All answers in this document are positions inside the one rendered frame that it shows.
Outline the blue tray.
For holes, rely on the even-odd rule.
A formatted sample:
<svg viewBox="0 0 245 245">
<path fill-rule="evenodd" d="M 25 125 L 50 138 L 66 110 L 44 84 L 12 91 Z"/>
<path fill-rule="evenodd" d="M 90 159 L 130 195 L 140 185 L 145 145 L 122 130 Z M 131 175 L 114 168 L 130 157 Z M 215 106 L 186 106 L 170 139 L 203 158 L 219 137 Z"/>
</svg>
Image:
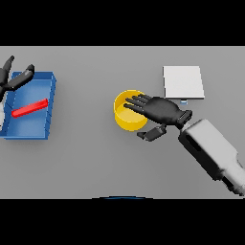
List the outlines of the blue tray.
<svg viewBox="0 0 245 245">
<path fill-rule="evenodd" d="M 33 79 L 16 91 L 6 93 L 5 119 L 0 138 L 6 140 L 47 140 L 52 122 L 52 109 L 56 93 L 56 77 L 53 72 L 35 72 Z M 14 118 L 11 112 L 20 107 L 47 99 L 46 108 L 22 117 Z"/>
</svg>

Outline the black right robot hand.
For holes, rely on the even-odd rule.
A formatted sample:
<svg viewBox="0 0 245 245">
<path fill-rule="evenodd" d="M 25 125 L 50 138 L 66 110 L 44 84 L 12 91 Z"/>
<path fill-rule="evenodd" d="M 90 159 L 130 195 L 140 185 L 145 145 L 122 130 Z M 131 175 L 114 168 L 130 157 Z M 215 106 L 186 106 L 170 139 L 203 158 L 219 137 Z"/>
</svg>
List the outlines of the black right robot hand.
<svg viewBox="0 0 245 245">
<path fill-rule="evenodd" d="M 165 135 L 168 125 L 174 125 L 178 129 L 182 129 L 192 117 L 191 110 L 183 111 L 176 103 L 164 98 L 139 94 L 125 100 L 126 103 L 123 105 L 125 108 L 159 124 L 159 126 L 147 132 L 137 133 L 138 137 L 148 142 L 152 142 Z"/>
</svg>

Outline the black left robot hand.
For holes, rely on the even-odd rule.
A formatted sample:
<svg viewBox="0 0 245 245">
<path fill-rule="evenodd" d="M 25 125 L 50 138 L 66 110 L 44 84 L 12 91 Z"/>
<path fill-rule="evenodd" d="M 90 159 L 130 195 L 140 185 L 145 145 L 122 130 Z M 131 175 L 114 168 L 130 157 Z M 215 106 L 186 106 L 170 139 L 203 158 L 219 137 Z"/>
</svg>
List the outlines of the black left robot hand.
<svg viewBox="0 0 245 245">
<path fill-rule="evenodd" d="M 10 56 L 4 66 L 0 68 L 0 102 L 8 91 L 16 91 L 21 86 L 27 84 L 33 79 L 34 66 L 30 64 L 24 72 L 15 78 L 9 79 L 11 65 L 14 61 L 14 56 Z"/>
</svg>

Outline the pale square scale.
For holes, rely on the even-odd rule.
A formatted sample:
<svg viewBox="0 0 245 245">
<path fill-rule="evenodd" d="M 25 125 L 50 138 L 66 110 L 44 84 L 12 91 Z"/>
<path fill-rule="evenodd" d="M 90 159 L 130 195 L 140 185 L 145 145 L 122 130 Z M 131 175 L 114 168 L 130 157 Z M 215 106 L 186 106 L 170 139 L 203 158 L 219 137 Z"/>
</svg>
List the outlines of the pale square scale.
<svg viewBox="0 0 245 245">
<path fill-rule="evenodd" d="M 167 99 L 202 100 L 205 97 L 199 66 L 164 66 L 163 78 Z"/>
</svg>

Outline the red beaker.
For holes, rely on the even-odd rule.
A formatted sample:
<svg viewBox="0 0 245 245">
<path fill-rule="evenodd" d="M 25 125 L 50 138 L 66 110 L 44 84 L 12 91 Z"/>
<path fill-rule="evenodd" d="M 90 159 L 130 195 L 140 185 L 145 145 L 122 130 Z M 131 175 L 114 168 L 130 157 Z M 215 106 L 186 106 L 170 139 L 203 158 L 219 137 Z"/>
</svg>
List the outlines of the red beaker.
<svg viewBox="0 0 245 245">
<path fill-rule="evenodd" d="M 28 114 L 33 113 L 35 111 L 46 108 L 48 106 L 48 104 L 49 103 L 48 103 L 47 99 L 39 100 L 39 101 L 36 101 L 34 103 L 30 103 L 28 105 L 22 106 L 18 109 L 12 110 L 11 116 L 13 118 L 22 117 L 24 115 L 28 115 Z"/>
</svg>

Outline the yellow bowl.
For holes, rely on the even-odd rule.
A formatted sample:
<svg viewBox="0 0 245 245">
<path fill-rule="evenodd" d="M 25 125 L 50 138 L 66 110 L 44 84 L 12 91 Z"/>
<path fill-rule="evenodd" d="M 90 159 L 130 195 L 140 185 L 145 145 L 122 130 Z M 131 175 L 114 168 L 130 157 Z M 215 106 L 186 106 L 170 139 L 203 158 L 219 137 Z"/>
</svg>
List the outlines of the yellow bowl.
<svg viewBox="0 0 245 245">
<path fill-rule="evenodd" d="M 138 114 L 123 105 L 126 103 L 126 98 L 132 98 L 141 94 L 139 90 L 125 90 L 121 92 L 114 100 L 113 112 L 117 125 L 127 131 L 136 131 L 145 126 L 147 118 Z"/>
</svg>

